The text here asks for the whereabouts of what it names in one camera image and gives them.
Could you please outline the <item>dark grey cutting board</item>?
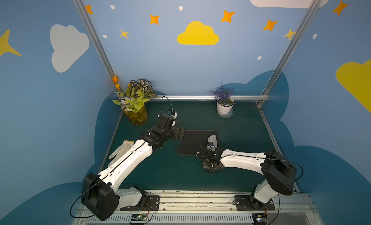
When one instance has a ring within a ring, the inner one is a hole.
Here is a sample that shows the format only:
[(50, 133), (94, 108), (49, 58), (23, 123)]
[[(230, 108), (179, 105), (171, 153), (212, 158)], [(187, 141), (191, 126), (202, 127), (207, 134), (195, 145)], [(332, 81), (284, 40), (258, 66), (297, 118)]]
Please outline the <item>dark grey cutting board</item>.
[(209, 136), (216, 134), (219, 145), (219, 133), (214, 130), (185, 130), (183, 140), (174, 142), (174, 149), (180, 156), (196, 156), (196, 151), (207, 148)]

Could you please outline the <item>silver cleaver knife black handle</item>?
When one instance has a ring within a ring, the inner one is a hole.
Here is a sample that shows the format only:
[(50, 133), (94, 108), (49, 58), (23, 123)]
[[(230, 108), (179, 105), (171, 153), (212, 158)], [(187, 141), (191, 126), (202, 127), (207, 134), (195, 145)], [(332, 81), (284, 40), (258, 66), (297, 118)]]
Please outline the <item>silver cleaver knife black handle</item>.
[(209, 143), (212, 143), (212, 146), (214, 146), (215, 148), (217, 148), (218, 145), (217, 145), (217, 136), (216, 136), (216, 134), (209, 136), (209, 138), (207, 140), (207, 143), (208, 143), (208, 146), (210, 146)]

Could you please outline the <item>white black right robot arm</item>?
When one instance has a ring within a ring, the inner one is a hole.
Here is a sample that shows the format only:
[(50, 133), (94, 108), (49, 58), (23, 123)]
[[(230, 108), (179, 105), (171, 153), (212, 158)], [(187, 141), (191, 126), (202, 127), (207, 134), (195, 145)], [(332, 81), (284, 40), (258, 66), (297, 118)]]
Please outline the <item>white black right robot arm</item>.
[(263, 175), (265, 180), (254, 187), (248, 199), (249, 205), (257, 210), (279, 194), (290, 196), (294, 192), (297, 169), (276, 150), (246, 153), (222, 148), (199, 148), (195, 152), (210, 170), (239, 168)]

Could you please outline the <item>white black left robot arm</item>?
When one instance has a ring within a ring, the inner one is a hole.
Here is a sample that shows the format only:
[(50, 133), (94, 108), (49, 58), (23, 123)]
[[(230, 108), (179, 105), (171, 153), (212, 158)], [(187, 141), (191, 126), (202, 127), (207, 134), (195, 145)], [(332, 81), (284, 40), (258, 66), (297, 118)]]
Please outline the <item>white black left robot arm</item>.
[(182, 140), (185, 128), (172, 126), (161, 129), (157, 125), (141, 133), (129, 151), (98, 174), (90, 173), (83, 180), (81, 203), (99, 220), (105, 221), (118, 208), (120, 202), (129, 202), (116, 191), (128, 175), (155, 150), (169, 140)]

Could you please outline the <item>right green circuit board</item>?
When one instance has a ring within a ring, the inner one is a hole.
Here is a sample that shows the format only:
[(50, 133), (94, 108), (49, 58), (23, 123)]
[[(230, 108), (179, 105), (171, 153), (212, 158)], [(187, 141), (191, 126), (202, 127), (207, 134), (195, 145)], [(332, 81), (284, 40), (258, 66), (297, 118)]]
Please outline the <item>right green circuit board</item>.
[(267, 225), (268, 218), (266, 214), (252, 214), (253, 225)]

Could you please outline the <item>left green circuit board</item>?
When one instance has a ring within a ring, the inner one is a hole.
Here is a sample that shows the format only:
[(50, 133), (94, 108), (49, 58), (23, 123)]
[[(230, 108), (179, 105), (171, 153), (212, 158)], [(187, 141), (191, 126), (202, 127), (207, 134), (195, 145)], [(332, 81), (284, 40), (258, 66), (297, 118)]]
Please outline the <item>left green circuit board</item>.
[(130, 216), (130, 223), (146, 223), (148, 220), (148, 216), (144, 214), (132, 214)]

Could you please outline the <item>white work glove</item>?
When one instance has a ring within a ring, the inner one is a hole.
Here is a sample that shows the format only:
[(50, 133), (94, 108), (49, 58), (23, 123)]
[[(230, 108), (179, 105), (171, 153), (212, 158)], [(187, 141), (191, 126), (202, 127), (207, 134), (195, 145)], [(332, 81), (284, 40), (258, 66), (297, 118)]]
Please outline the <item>white work glove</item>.
[(120, 145), (112, 154), (109, 155), (109, 159), (112, 159), (112, 162), (117, 161), (124, 154), (126, 154), (133, 145), (134, 141), (123, 141), (122, 145)]

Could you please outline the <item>glass vase with artificial plants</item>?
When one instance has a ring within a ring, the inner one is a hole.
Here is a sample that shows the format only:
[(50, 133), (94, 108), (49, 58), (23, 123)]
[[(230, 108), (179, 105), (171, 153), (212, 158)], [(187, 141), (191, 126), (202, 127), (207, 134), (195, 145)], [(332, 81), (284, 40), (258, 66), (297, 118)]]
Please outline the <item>glass vase with artificial plants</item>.
[(152, 88), (151, 82), (145, 79), (131, 80), (126, 89), (122, 89), (117, 75), (112, 77), (116, 88), (117, 100), (115, 105), (120, 106), (132, 125), (140, 126), (147, 122), (148, 113), (145, 103), (157, 94)]

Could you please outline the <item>white pot purple plant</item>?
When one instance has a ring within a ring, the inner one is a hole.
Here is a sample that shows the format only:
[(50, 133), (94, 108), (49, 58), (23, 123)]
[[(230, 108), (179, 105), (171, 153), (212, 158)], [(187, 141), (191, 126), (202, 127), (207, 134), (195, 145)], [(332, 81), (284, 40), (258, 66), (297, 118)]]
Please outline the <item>white pot purple plant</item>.
[(223, 84), (215, 91), (212, 91), (216, 99), (217, 113), (222, 118), (230, 118), (233, 115), (233, 106), (235, 104), (232, 98), (234, 94), (233, 88), (225, 88)]

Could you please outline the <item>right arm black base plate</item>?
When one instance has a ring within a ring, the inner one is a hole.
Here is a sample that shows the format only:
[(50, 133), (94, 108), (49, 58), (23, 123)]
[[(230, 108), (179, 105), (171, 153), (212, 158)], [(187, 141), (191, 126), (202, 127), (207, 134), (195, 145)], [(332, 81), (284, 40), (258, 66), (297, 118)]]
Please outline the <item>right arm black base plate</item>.
[(238, 211), (248, 211), (248, 210), (261, 210), (261, 211), (274, 211), (275, 205), (272, 199), (267, 203), (262, 203), (256, 200), (254, 197), (248, 195), (236, 195), (232, 204), (236, 206)]

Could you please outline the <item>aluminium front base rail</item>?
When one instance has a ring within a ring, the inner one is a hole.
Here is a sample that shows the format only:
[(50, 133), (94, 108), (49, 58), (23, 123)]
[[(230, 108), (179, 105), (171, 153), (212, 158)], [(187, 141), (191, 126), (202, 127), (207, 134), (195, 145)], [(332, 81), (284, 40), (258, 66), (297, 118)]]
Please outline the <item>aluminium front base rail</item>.
[[(269, 225), (321, 225), (323, 221), (309, 194), (279, 195), (272, 200), (274, 211), (238, 211), (234, 196), (248, 192), (149, 190), (148, 196), (160, 196), (159, 210), (120, 211), (105, 221), (87, 208), (76, 210), (74, 225), (252, 225), (252, 214), (266, 214)], [(130, 223), (132, 214), (148, 216), (146, 223)]]

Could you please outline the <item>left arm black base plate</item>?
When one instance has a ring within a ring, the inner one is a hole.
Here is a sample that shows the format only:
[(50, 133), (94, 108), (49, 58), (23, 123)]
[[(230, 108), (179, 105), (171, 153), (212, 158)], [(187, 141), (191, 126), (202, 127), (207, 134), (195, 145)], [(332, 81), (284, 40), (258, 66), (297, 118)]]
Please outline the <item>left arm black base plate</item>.
[(120, 207), (120, 211), (145, 211), (151, 208), (153, 211), (159, 210), (160, 196), (143, 196), (135, 206)]

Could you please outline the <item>left aluminium frame post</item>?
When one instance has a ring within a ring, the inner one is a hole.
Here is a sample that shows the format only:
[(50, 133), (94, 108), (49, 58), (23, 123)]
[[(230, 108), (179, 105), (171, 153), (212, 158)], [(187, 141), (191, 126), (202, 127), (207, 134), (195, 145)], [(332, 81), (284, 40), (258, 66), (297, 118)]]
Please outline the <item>left aluminium frame post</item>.
[(91, 38), (93, 44), (94, 44), (94, 47), (102, 61), (102, 64), (108, 74), (108, 76), (110, 77), (110, 79), (112, 80), (112, 78), (114, 77), (115, 75), (115, 72), (112, 68), (112, 65), (107, 57), (107, 54), (102, 46), (102, 43), (100, 41), (100, 38), (97, 34), (97, 31), (93, 25), (93, 22), (90, 18), (90, 14), (88, 13), (88, 10), (87, 8), (85, 7), (85, 4), (84, 4), (84, 1), (83, 0), (72, 0), (74, 5), (75, 5), (75, 8), (77, 9), (79, 15), (80, 15), (80, 18), (89, 34), (89, 37)]

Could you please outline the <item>aluminium frame post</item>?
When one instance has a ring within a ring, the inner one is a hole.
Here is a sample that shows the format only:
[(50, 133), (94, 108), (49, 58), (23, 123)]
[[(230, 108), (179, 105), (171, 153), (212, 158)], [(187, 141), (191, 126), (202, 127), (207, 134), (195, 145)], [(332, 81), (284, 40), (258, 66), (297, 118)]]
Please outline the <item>aluminium frame post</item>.
[(100, 41), (100, 38), (97, 34), (97, 31), (93, 25), (93, 22), (90, 18), (90, 14), (88, 13), (88, 10), (87, 8), (85, 7), (85, 4), (84, 4), (84, 1), (83, 0), (72, 0), (74, 5), (75, 5), (75, 8), (77, 9), (79, 15), (80, 15), (80, 18), (89, 34), (89, 37), (91, 38), (93, 44), (94, 44), (94, 47), (102, 61), (102, 64), (108, 74), (108, 76), (110, 77), (110, 79), (112, 80), (112, 78), (114, 77), (115, 75), (115, 72), (112, 68), (112, 65), (107, 57), (107, 54), (102, 46), (102, 43)]
[(275, 68), (273, 74), (271, 75), (267, 85), (265, 86), (261, 96), (265, 96), (267, 99), (265, 100), (259, 100), (257, 102), (257, 106), (260, 109), (261, 106), (265, 101), (268, 101), (269, 99), (269, 93), (271, 92), (273, 86), (277, 82), (279, 76), (283, 72), (285, 66), (287, 65), (290, 57), (294, 53), (297, 45), (299, 44), (301, 38), (303, 37), (304, 33), (306, 32), (307, 28), (309, 27), (310, 23), (312, 22), (313, 18), (315, 17), (317, 11), (320, 8), (322, 0), (312, 0), (312, 2), (309, 5), (309, 8), (305, 12), (302, 20), (300, 21), (296, 33), (294, 34), (294, 37), (289, 42), (288, 47), (286, 48), (280, 62), (278, 63), (277, 67)]

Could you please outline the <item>right aluminium frame post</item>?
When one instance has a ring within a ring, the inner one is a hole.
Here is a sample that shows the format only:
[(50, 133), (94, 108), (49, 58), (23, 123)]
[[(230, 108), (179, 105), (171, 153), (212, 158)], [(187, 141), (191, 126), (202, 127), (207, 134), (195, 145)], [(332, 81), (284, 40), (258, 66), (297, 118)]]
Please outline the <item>right aluminium frame post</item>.
[(317, 11), (320, 8), (322, 0), (312, 0), (312, 2), (309, 5), (309, 8), (305, 12), (302, 20), (300, 21), (296, 33), (294, 34), (294, 37), (289, 42), (288, 47), (286, 48), (280, 62), (278, 63), (277, 67), (275, 68), (273, 74), (271, 75), (267, 85), (265, 86), (261, 96), (265, 96), (267, 99), (265, 100), (259, 100), (257, 102), (257, 106), (260, 109), (261, 106), (265, 101), (268, 101), (269, 99), (269, 93), (271, 92), (273, 86), (277, 82), (279, 76), (283, 72), (285, 66), (287, 65), (290, 57), (294, 53), (297, 45), (299, 44), (301, 38), (303, 37), (304, 33), (306, 32), (307, 28), (309, 27), (310, 23), (312, 22), (313, 18), (315, 17)]

